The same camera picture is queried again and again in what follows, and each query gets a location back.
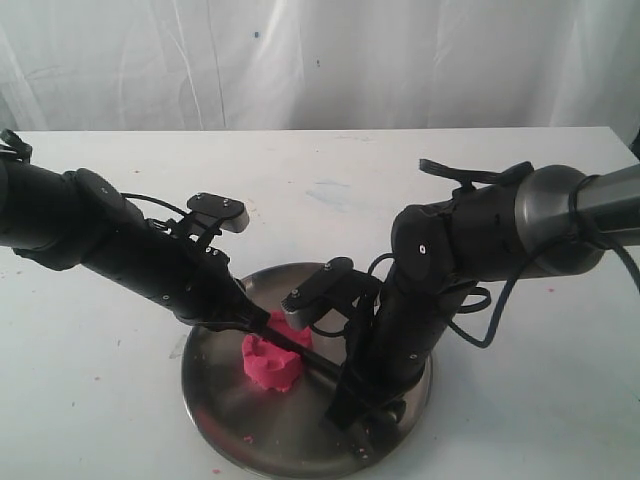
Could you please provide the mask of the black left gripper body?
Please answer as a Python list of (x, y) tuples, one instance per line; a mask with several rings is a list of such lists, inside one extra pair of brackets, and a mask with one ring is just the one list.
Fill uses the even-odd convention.
[(232, 305), (246, 298), (228, 264), (225, 254), (200, 250), (147, 220), (115, 227), (82, 260), (87, 269), (190, 325), (231, 317)]

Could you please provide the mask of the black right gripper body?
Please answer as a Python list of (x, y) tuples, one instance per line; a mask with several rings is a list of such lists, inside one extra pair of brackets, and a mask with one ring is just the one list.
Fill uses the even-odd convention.
[(373, 323), (344, 367), (340, 392), (357, 400), (392, 400), (411, 390), (447, 323), (477, 284), (463, 279), (430, 293), (393, 262)]

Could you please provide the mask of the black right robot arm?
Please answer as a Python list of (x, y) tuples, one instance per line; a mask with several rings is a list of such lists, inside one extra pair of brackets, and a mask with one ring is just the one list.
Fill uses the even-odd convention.
[(423, 159), (424, 173), (458, 186), (449, 200), (405, 207), (391, 231), (392, 265), (377, 291), (362, 297), (348, 335), (327, 418), (346, 429), (401, 398), (466, 298), (482, 282), (502, 282), (480, 349), (496, 334), (517, 281), (580, 275), (606, 251), (639, 274), (629, 248), (639, 242), (639, 169), (604, 175), (572, 167), (502, 172), (462, 170)]

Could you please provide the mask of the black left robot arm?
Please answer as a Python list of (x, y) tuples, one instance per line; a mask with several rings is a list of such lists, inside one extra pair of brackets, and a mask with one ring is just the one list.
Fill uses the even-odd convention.
[(81, 168), (58, 174), (31, 162), (32, 148), (1, 132), (1, 244), (50, 270), (77, 265), (213, 331), (259, 333), (270, 315), (255, 305), (211, 242), (242, 232), (240, 201), (198, 193), (179, 220), (144, 216), (136, 195)]

